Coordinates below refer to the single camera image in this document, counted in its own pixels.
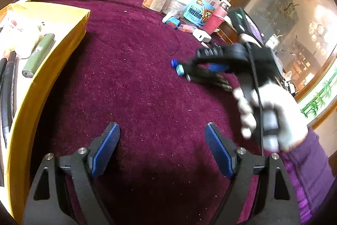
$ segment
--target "green lighter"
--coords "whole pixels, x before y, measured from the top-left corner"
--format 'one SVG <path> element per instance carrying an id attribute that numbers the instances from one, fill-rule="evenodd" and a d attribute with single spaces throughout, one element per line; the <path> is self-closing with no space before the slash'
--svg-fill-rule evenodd
<path id="1" fill-rule="evenodd" d="M 28 58 L 26 65 L 22 70 L 24 77 L 33 77 L 37 69 L 40 67 L 41 63 L 49 53 L 51 47 L 53 46 L 55 35 L 46 34 L 38 45 L 35 47 L 34 51 Z"/>

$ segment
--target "blue label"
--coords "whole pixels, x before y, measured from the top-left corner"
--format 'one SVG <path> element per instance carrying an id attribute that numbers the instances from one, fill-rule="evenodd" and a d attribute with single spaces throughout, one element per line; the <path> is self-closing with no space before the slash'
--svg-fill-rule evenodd
<path id="1" fill-rule="evenodd" d="M 202 27 L 214 10 L 215 8 L 204 0 L 191 0 L 183 16 L 190 22 Z"/>

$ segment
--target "blue bottle cap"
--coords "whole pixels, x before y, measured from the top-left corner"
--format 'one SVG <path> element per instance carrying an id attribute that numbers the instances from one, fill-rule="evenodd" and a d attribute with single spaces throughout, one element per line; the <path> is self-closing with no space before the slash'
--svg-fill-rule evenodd
<path id="1" fill-rule="evenodd" d="M 171 67 L 176 68 L 178 65 L 178 61 L 176 59 L 171 59 Z"/>
<path id="2" fill-rule="evenodd" d="M 184 68 L 181 64 L 178 64 L 178 66 L 176 67 L 176 71 L 178 76 L 181 77 L 182 75 L 184 75 Z"/>

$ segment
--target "metal screw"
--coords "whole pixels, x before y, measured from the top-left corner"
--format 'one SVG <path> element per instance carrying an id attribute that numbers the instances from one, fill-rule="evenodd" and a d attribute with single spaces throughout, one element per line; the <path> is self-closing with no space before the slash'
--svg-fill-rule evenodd
<path id="1" fill-rule="evenodd" d="M 273 159 L 279 159 L 280 156 L 277 153 L 272 153 L 272 158 Z"/>
<path id="2" fill-rule="evenodd" d="M 247 152 L 247 150 L 244 147 L 239 147 L 238 148 L 238 153 L 239 154 L 245 154 Z"/>
<path id="3" fill-rule="evenodd" d="M 48 153 L 45 155 L 46 160 L 51 160 L 54 157 L 53 153 Z"/>
<path id="4" fill-rule="evenodd" d="M 87 148 L 86 147 L 82 147 L 82 148 L 78 149 L 77 152 L 79 154 L 85 154 L 87 152 Z"/>

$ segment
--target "cardboard box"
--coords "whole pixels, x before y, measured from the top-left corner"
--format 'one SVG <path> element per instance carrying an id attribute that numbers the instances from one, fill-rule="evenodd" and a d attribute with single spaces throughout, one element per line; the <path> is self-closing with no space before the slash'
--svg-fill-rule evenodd
<path id="1" fill-rule="evenodd" d="M 2 194 L 8 200 L 9 212 L 22 224 L 29 192 L 31 152 L 40 115 L 54 82 L 86 33 L 90 10 L 19 0 L 0 10 L 0 21 L 7 10 L 28 19 L 38 18 L 45 23 L 44 32 L 55 34 L 54 45 L 33 78 L 25 78 L 21 73 L 28 59 L 16 59 L 13 94 L 16 112 L 7 148 L 1 146 L 5 170 Z"/>

